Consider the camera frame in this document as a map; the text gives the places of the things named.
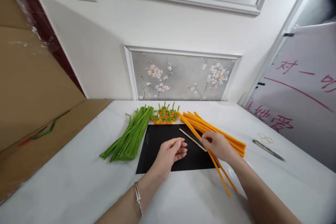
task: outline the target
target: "forearm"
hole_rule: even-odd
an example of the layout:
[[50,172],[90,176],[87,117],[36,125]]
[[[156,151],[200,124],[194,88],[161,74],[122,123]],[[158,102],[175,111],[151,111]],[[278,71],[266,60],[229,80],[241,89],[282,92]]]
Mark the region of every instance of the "forearm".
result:
[[[140,204],[143,213],[146,212],[149,203],[163,180],[163,176],[149,170],[138,181],[138,189],[141,196]],[[139,223],[141,213],[136,198],[135,188],[131,186],[128,191],[97,220],[96,224]]]
[[294,214],[265,184],[265,182],[262,181],[245,160],[239,158],[230,165],[234,169],[244,189],[250,207],[259,224],[300,223]]

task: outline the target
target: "black paper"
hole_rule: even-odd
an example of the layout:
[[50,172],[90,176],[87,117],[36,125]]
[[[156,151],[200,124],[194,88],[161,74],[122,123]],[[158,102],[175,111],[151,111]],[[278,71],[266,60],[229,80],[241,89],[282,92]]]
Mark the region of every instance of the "black paper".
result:
[[185,142],[188,144],[188,152],[184,158],[173,164],[171,168],[172,172],[215,168],[210,155],[191,141],[179,129],[182,129],[203,146],[185,124],[148,125],[136,171],[137,174],[146,173],[150,169],[163,142],[177,137],[185,139]]

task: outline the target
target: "whiteboard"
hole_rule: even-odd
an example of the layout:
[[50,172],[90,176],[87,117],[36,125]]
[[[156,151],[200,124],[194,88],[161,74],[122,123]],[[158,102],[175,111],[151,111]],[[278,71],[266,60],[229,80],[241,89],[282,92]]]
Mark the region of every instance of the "whiteboard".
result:
[[336,23],[292,32],[245,109],[336,172]]

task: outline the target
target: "silver bracelet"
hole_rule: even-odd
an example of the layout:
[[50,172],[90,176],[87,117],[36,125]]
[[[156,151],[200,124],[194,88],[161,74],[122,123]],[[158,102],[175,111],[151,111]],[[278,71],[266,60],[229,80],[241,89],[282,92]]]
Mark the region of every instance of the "silver bracelet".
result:
[[136,198],[137,198],[136,201],[139,204],[141,218],[142,218],[142,208],[141,208],[141,204],[140,204],[141,197],[140,197],[140,193],[139,193],[139,189],[138,189],[138,182],[137,181],[134,182],[134,188],[135,188],[135,194],[136,194]]

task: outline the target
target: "white countertop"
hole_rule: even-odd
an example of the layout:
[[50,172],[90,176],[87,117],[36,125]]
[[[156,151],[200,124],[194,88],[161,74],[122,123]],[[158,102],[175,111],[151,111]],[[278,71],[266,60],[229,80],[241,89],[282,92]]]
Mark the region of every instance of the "white countertop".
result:
[[[125,113],[145,104],[158,107],[155,101],[113,101],[0,206],[0,223],[94,223],[142,176],[135,174],[142,143],[130,162],[111,164],[99,154],[125,131]],[[175,104],[245,142],[246,161],[302,223],[336,222],[336,173],[236,104]],[[286,162],[252,143],[258,133],[274,140],[268,147]],[[252,223],[235,173],[221,163],[239,194],[227,183],[228,199],[216,169],[171,172],[141,223]]]

